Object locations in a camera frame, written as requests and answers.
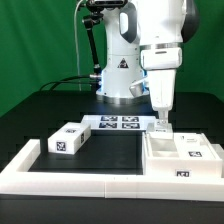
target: white cube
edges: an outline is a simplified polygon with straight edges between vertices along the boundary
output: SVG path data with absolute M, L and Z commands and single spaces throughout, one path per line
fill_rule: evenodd
M 74 155 L 90 136 L 90 125 L 68 122 L 48 139 L 48 151 Z

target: cable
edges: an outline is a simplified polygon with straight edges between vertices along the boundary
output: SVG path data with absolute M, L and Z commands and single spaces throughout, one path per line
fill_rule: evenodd
M 89 75 L 87 76 L 71 76 L 65 79 L 60 80 L 59 82 L 63 82 L 63 81 L 70 81 L 70 80 L 74 80 L 74 79 L 86 79 L 89 78 Z M 58 85 L 60 85 L 61 83 L 55 83 L 50 90 L 54 90 Z
M 44 84 L 40 89 L 39 91 L 42 91 L 46 86 L 48 85 L 52 85 L 52 84 L 91 84 L 91 82 L 71 82 L 71 81 L 57 81 L 57 82 L 48 82 L 46 84 Z
M 76 46 L 76 55 L 77 55 L 77 72 L 78 76 L 80 76 L 80 55 L 79 55 L 79 44 L 78 44 L 78 31 L 77 31 L 77 12 L 79 10 L 79 6 L 82 4 L 84 0 L 80 0 L 76 6 L 74 13 L 74 28 L 75 28 L 75 46 Z

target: black tabletop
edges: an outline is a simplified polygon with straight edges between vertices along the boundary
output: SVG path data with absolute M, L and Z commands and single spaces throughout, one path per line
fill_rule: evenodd
M 38 138 L 41 156 L 31 172 L 141 174 L 139 131 L 93 131 L 80 150 L 83 154 L 73 156 L 76 163 L 66 156 L 62 163 L 52 163 L 59 160 L 47 153 L 47 138 L 68 121 L 79 123 L 84 115 L 156 114 L 150 102 L 118 106 L 98 102 L 93 92 L 36 92 L 0 118 L 0 169 L 30 138 Z M 224 104 L 211 94 L 176 93 L 169 120 L 176 132 L 205 133 L 211 143 L 224 146 L 223 115 Z M 224 223 L 223 214 L 224 203 L 216 202 L 0 196 L 1 224 Z

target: green backdrop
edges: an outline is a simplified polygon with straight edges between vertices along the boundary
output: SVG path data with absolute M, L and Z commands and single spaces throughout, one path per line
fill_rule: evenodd
M 0 0 L 0 116 L 41 85 L 77 74 L 75 3 L 76 0 Z M 224 1 L 196 3 L 200 28 L 184 45 L 184 63 L 177 74 L 176 90 L 210 92 L 224 100 Z M 82 10 L 78 16 L 82 74 L 92 72 L 87 35 L 81 23 L 86 14 Z M 105 65 L 103 25 L 95 27 L 94 33 L 100 62 Z

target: white border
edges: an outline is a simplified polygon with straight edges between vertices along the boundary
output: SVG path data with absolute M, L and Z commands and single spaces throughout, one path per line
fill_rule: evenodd
M 39 154 L 30 140 L 0 174 L 1 194 L 224 201 L 224 178 L 27 172 Z

